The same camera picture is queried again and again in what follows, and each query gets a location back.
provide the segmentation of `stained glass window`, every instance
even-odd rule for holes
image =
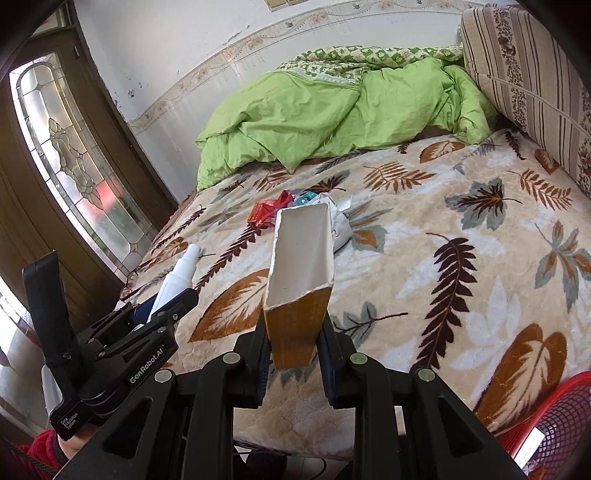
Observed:
[[[51,53],[10,73],[14,106],[35,165],[79,234],[122,280],[156,236],[97,145]]]

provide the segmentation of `pillowcase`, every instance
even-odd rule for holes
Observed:
[[[545,150],[591,198],[591,98],[558,42],[527,11],[507,7],[462,15],[466,70],[509,120]]]

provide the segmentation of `leaf pattern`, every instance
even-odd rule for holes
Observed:
[[[540,260],[535,273],[534,288],[546,285],[554,277],[556,265],[560,262],[563,272],[562,286],[566,298],[566,310],[570,312],[574,302],[579,298],[579,272],[584,280],[591,280],[591,255],[584,248],[576,249],[579,244],[577,240],[578,228],[574,229],[564,242],[564,227],[560,220],[554,224],[552,240],[548,240],[539,228],[538,231],[552,250]]]
[[[519,423],[558,386],[565,361],[562,333],[544,339],[540,325],[528,325],[503,355],[474,413],[493,432]]]
[[[370,204],[371,200],[364,202],[352,209],[347,215],[349,226],[353,230],[352,246],[355,250],[371,250],[384,253],[386,230],[380,225],[370,224],[392,209],[377,210],[369,215],[361,216],[366,212]]]
[[[308,190],[309,192],[317,193],[317,194],[328,193],[331,190],[342,190],[343,192],[345,192],[346,189],[339,188],[339,185],[341,183],[343,183],[347,179],[348,176],[349,176],[349,170],[343,170],[338,173],[335,173],[334,175],[332,175],[330,177],[326,177],[325,179],[320,180],[318,183],[316,183],[315,185],[312,185],[311,187],[307,188],[306,190]]]
[[[440,263],[439,284],[433,289],[431,295],[439,293],[431,302],[434,307],[425,316],[426,320],[432,319],[423,330],[423,341],[418,346],[421,351],[411,371],[422,368],[440,368],[439,357],[446,354],[448,343],[453,343],[454,334],[450,326],[462,326],[462,322],[454,312],[469,312],[466,301],[462,297],[472,297],[472,292],[464,285],[475,283],[476,279],[468,272],[476,271],[476,267],[470,262],[476,255],[470,252],[474,247],[468,245],[466,238],[454,238],[450,240],[438,233],[427,233],[446,240],[433,257],[438,257],[436,264]]]
[[[351,158],[358,157],[361,154],[366,153],[368,151],[369,150],[364,150],[363,148],[360,148],[358,150],[353,150],[347,153],[346,155],[341,155],[340,157],[329,158],[328,160],[321,163],[321,165],[316,170],[316,174],[318,175],[319,173],[322,173],[328,170],[329,168],[336,167],[340,163],[350,160]]]
[[[177,236],[180,232],[182,232],[183,230],[185,230],[195,220],[197,220],[199,217],[201,217],[201,215],[203,214],[203,212],[205,212],[205,208],[202,207],[202,206],[199,206],[199,209],[196,212],[192,213],[191,216],[189,218],[187,218],[178,228],[176,228],[175,230],[173,230],[170,234],[168,234],[166,237],[164,237],[162,240],[160,240],[158,243],[156,243],[152,247],[152,250],[150,251],[150,253],[154,253],[157,249],[159,249],[161,246],[163,246],[171,238]]]
[[[410,142],[403,142],[400,145],[396,146],[396,150],[398,150],[398,153],[401,153],[402,155],[406,155],[407,151],[408,151],[408,147],[410,145],[412,145],[413,143],[415,143],[417,140],[411,140]]]
[[[507,130],[507,132],[505,132],[505,139],[507,140],[507,144],[515,152],[515,155],[517,155],[517,158],[519,158],[520,160],[525,160],[525,158],[521,156],[521,153],[519,151],[519,138],[516,135],[513,135],[513,133],[511,133],[509,130]]]
[[[420,162],[426,163],[428,161],[433,161],[436,158],[455,152],[464,147],[465,145],[462,142],[455,142],[452,140],[445,140],[443,142],[431,144],[421,152]]]
[[[363,337],[370,332],[376,322],[394,317],[403,317],[405,315],[408,315],[408,312],[393,313],[378,317],[374,304],[366,301],[361,307],[361,314],[359,316],[349,312],[343,312],[342,321],[334,315],[331,315],[330,319],[333,322],[335,331],[349,335],[355,344],[355,348],[359,348],[363,343]]]
[[[243,250],[246,250],[248,244],[253,244],[256,241],[257,236],[261,236],[263,229],[254,228],[248,225],[242,232],[242,235],[238,237],[238,240],[233,242],[228,249],[222,254],[220,258],[209,268],[207,273],[201,277],[201,279],[195,285],[195,290],[198,292],[213,278],[213,276],[223,269],[228,262],[232,261],[232,258],[239,257]]]
[[[254,188],[258,192],[266,192],[267,190],[274,189],[282,183],[286,182],[291,178],[291,175],[284,168],[273,169],[269,168],[267,174],[261,177],[254,183]]]
[[[519,200],[505,198],[503,181],[495,178],[489,183],[475,181],[469,193],[447,197],[445,203],[452,210],[464,213],[462,229],[475,228],[486,219],[486,227],[494,231],[505,221],[507,200],[521,203]]]
[[[218,200],[223,199],[227,194],[232,193],[238,187],[244,188],[243,183],[245,182],[246,179],[248,179],[247,175],[240,175],[230,185],[226,185],[225,187],[220,188],[217,191],[216,197],[212,200],[212,203],[216,203]]]
[[[532,196],[534,200],[541,202],[546,208],[566,210],[572,205],[573,201],[569,197],[570,188],[559,189],[550,182],[540,178],[530,168],[521,174],[514,171],[510,172],[519,175],[519,185],[521,185],[522,190],[525,190],[528,195]]]
[[[484,157],[485,155],[494,152],[497,147],[500,147],[500,145],[496,145],[493,139],[489,137],[480,145],[478,145],[478,147],[474,150],[473,155]]]
[[[227,288],[205,310],[189,342],[215,340],[256,325],[269,269],[259,270]]]
[[[392,189],[394,193],[398,193],[398,189],[411,190],[417,185],[421,185],[422,180],[430,179],[435,174],[425,173],[421,170],[408,171],[397,161],[386,163],[380,167],[371,167],[364,165],[365,168],[370,168],[372,171],[365,176],[365,187],[375,192],[384,187],[386,191]]]
[[[550,157],[548,152],[542,148],[538,148],[534,152],[534,157],[548,175],[552,175],[560,167],[560,163]]]
[[[188,246],[189,243],[186,242],[182,236],[178,236],[174,240],[171,240],[160,252],[158,252],[158,255],[141,264],[137,268],[137,272],[145,272],[155,265],[167,261],[169,258],[178,255],[180,252],[184,252]]]

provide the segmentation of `screw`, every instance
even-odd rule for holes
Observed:
[[[170,370],[163,368],[162,370],[158,370],[154,374],[154,380],[158,383],[166,383],[173,377],[173,373]]]
[[[418,377],[424,382],[431,382],[435,380],[435,374],[433,373],[433,370],[429,370],[428,368],[420,369],[418,371]]]
[[[240,361],[240,354],[236,352],[228,352],[222,357],[222,360],[228,365],[237,364]]]
[[[352,364],[363,365],[367,363],[368,358],[362,353],[354,353],[349,357],[349,360],[351,360]]]

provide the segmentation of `white label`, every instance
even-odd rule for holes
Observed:
[[[519,468],[523,468],[530,458],[534,456],[535,451],[544,441],[545,435],[537,428],[531,431],[529,436],[523,442],[523,445],[515,455],[515,463],[519,465]]]

